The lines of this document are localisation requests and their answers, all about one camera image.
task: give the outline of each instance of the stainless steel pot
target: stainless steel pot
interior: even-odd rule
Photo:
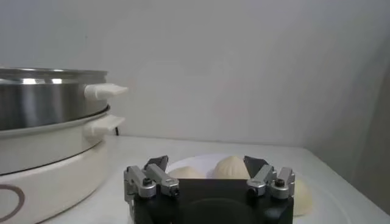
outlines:
[[[105,71],[0,68],[0,131],[73,121],[109,109],[127,88],[106,83]]]

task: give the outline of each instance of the white pot handle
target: white pot handle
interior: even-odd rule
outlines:
[[[112,83],[92,84],[84,88],[84,96],[88,100],[106,100],[128,90],[128,87],[122,87]]]
[[[84,125],[85,137],[99,137],[112,131],[114,128],[124,122],[124,117],[116,117],[114,115],[106,115],[95,121],[88,122]]]

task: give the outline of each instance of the screw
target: screw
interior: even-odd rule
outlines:
[[[275,186],[277,186],[277,187],[284,187],[285,186],[285,181],[283,179],[276,179],[275,180]]]
[[[143,186],[148,186],[148,185],[151,185],[152,183],[153,183],[153,181],[150,178],[145,178],[142,180]]]

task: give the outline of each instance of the white countertop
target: white countertop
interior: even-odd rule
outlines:
[[[42,224],[131,223],[123,193],[123,170],[127,166],[143,166],[149,158],[162,155],[168,155],[169,163],[172,163],[190,156],[211,153],[248,155],[263,158],[270,164],[282,161],[284,166],[292,167],[297,173],[315,181],[333,199],[337,198],[337,205],[349,219],[346,223],[390,223],[390,216],[305,149],[122,136],[108,136],[107,145],[110,151],[110,174],[106,181],[85,200]],[[327,224],[328,220],[319,217],[316,223]]]

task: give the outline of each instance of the white plate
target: white plate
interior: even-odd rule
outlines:
[[[200,173],[204,174],[207,178],[211,178],[215,165],[222,159],[231,156],[227,154],[210,154],[210,155],[201,155],[189,157],[187,159],[183,159],[177,162],[170,164],[166,172],[170,172],[176,168],[191,166]],[[272,163],[272,165],[280,170],[283,167],[282,164]],[[317,223],[318,220],[327,220],[328,223],[334,224],[350,224],[351,221],[343,210],[340,207],[337,199],[324,187],[319,186],[310,177],[303,176],[301,173],[296,172],[296,177],[298,179],[306,182],[309,187],[311,193],[313,194],[313,210],[307,214],[300,217],[294,218],[294,224],[301,223]]]

